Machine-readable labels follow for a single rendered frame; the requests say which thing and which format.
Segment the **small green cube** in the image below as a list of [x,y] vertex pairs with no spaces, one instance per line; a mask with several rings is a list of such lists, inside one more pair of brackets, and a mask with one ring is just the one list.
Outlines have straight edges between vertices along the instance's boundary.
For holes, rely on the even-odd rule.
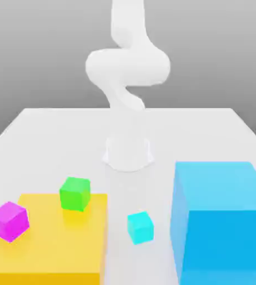
[[83,212],[90,201],[89,179],[68,177],[60,188],[61,207]]

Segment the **small cyan cube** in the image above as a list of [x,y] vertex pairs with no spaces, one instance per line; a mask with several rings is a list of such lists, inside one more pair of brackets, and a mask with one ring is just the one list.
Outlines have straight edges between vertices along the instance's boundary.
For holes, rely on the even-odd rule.
[[147,212],[128,215],[127,231],[134,245],[154,239],[154,224]]

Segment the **small magenta cube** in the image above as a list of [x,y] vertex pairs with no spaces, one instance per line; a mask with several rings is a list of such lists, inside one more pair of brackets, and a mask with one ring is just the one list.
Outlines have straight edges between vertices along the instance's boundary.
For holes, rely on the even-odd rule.
[[0,238],[13,242],[29,228],[27,210],[13,202],[0,206]]

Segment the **large yellow box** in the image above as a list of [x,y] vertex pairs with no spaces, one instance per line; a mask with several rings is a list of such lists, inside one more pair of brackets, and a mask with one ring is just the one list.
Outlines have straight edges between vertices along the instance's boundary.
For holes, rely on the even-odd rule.
[[22,194],[30,227],[0,238],[0,285],[104,285],[107,195],[84,211],[64,210],[58,194]]

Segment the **large blue box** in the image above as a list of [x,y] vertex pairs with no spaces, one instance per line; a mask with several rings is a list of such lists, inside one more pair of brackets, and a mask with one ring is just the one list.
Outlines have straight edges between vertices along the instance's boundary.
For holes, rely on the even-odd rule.
[[256,285],[256,170],[175,164],[170,237],[179,285]]

